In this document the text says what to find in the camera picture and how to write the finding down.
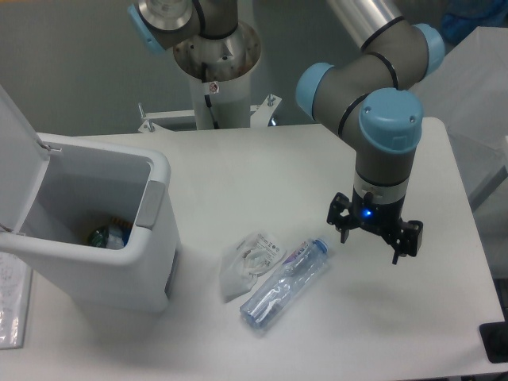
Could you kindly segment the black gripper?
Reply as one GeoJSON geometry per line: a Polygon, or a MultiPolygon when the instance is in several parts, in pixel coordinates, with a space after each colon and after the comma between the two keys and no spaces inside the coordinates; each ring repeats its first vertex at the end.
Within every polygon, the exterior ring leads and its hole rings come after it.
{"type": "Polygon", "coordinates": [[[363,229],[378,236],[385,236],[385,242],[394,249],[392,264],[401,257],[416,257],[421,247],[423,223],[418,220],[402,221],[402,207],[405,198],[389,204],[366,202],[356,191],[352,202],[338,192],[329,205],[326,222],[333,225],[345,243],[351,229],[363,229]]]}

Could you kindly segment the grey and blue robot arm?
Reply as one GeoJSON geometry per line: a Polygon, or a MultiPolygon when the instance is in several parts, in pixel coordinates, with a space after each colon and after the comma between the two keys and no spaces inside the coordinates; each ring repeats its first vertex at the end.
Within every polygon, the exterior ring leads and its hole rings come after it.
{"type": "MultiPolygon", "coordinates": [[[[395,258],[416,256],[423,224],[404,221],[402,206],[424,111],[410,88],[441,65],[444,42],[429,25],[411,25],[391,1],[331,1],[329,7],[361,56],[344,68],[310,66],[295,92],[302,111],[356,154],[352,195],[334,197],[327,222],[342,240],[363,229],[382,237],[395,258]]],[[[252,125],[248,76],[261,47],[239,20],[235,1],[135,1],[128,13],[148,49],[172,51],[194,84],[199,129],[252,125]]]]}

